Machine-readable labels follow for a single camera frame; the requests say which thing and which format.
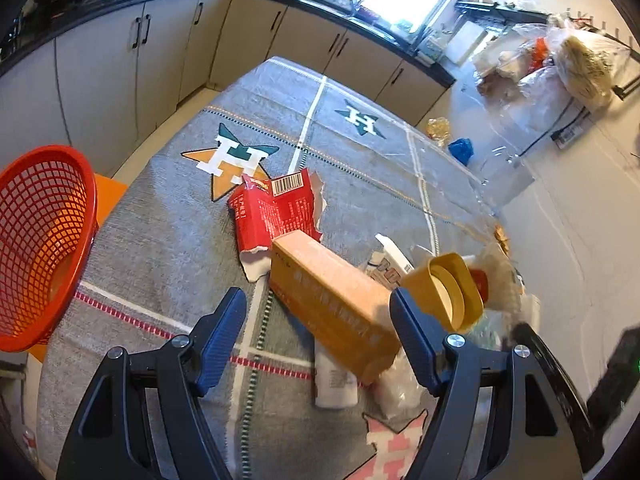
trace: screw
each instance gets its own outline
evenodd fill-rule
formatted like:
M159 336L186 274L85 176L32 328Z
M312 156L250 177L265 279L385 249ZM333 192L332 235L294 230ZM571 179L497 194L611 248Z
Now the screw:
M176 348L184 348L189 344L189 336L188 335L177 335L173 339L171 339L171 344Z
M109 359L117 359L118 357L121 357L123 352L124 351L122 350L122 346L114 346L113 348L110 348L109 351L107 352L107 357Z
M524 345L517 345L516 348L513 349L513 351L516 352L516 354L522 357L523 359L526 359L531 355L531 350L529 350Z
M460 348L465 344L465 338L458 334L451 334L447 337L447 343L451 346L455 346L456 348Z

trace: black countertop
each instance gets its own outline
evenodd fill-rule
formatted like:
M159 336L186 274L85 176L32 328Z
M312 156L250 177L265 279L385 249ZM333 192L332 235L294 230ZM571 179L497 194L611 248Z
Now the black countertop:
M84 22L93 20L104 14L113 12L114 10L123 9L132 5L147 2L149 0L83 0L81 3L57 2L58 9L47 9L47 12L36 10L31 16L25 19L22 30L15 40L13 46L7 52L2 50L0 58L0 76L3 76L9 69L15 66L20 60L28 56L31 52L38 49L45 43L53 40L60 34L81 25ZM443 85L445 88L455 83L455 78L450 75L439 64L425 66L423 63L415 59L408 52L408 48L395 40L392 36L379 30L378 28L362 22L356 18L332 9L329 6L313 2L311 0L273 0L281 2L291 7L297 7L306 10L316 16L320 16L326 20L337 23L343 27L353 30L384 46L394 54L398 55L408 63L411 63L432 79Z

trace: cabinet door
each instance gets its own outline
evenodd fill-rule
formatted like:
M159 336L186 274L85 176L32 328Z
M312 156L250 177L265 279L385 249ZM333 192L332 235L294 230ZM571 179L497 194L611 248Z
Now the cabinet door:
M136 147L136 20L142 4L56 38L60 99L71 145L113 176Z
M346 30L309 12L289 7L268 57L284 57L322 73Z
M191 25L187 57L182 70L180 101L209 79L222 23L231 0L200 0Z
M266 59L286 8L269 0L231 0L209 86L224 90Z
M0 78L0 124L0 173L38 146L68 146L56 89L53 41L29 54Z
M415 126L445 91L422 70L403 61L376 102Z
M324 74L374 100L400 62L396 54L348 30Z
M198 0L153 0L145 4L138 54L138 142L178 107L182 67Z

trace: cable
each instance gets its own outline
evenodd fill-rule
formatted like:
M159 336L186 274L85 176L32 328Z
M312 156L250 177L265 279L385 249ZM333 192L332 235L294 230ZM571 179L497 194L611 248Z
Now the cable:
M558 116L556 121L551 125L551 127L548 130L546 130L545 132L543 132L542 135L540 135L536 140L534 140L529 146L527 146L525 148L525 150L518 156L524 156L531 148L533 148L538 142L540 142L540 140L542 140L543 137L546 137L547 134L551 133L551 130L553 130L556 126L558 126L558 123L562 120L562 118L564 117L564 114L567 112L567 110L569 109L569 107L572 104L574 104L574 98L573 97L571 99L569 99L569 102L564 107L564 110L562 110L560 112L560 115Z
M576 116L576 118L571 121L569 124L567 124L567 126L565 126L564 128L560 128L559 130L554 131L551 134L551 138L553 140L556 140L560 135L562 135L566 130L568 130L569 128L571 128L575 123L577 123L578 120L584 119L587 117L587 115L589 115L589 112L587 111L587 107L583 107L582 110L580 110L580 112L578 113L578 115Z

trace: cabinet handle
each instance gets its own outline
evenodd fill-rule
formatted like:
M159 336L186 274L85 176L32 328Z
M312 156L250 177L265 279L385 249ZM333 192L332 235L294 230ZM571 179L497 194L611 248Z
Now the cabinet handle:
M140 41L140 27L142 25L142 18L136 18L136 23L138 24L138 30L136 31L136 41L131 45L132 50L136 50L138 48L138 42Z
M391 82L392 85L396 84L396 81L398 81L398 78L402 75L402 72L404 72L404 68L400 69L400 72L398 72L398 75L394 78L394 80Z
M331 44L331 48L329 49L329 54L331 54L331 51L334 49L334 46L336 43L338 43L338 40L340 39L340 33L335 35L335 40L334 42Z
M146 34L145 34L145 39L142 40L142 44L145 45L146 44L146 40L149 39L149 29L151 28L151 14L147 14L145 16L146 19Z
M340 50L338 51L338 54L335 55L335 57L340 57L340 54L342 54L342 51L344 50L344 48L347 46L347 43L349 43L349 38L347 38L346 40L344 40L344 43L342 44L342 46L340 47Z
M200 2L198 4L198 7L200 7L198 12L198 17L196 18L196 21L193 22L193 25L197 25L198 23L200 23L200 18L202 17L202 8L204 7L204 3Z
M276 14L275 20L273 20L273 23L271 23L271 30L273 30L275 28L276 22L278 21L278 18L280 17L281 14L282 14L282 11L279 10L278 13Z

